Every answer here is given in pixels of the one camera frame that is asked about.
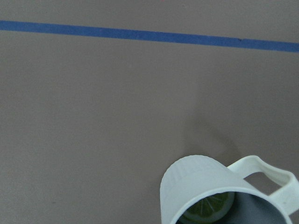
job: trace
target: gray surface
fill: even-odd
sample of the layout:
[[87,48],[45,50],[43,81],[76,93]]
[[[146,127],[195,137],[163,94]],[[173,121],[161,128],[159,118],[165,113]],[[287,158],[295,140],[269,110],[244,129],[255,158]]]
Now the gray surface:
[[[0,19],[297,42],[298,8],[5,0]],[[0,47],[0,223],[160,223],[162,175],[190,154],[299,177],[298,54],[7,31]]]

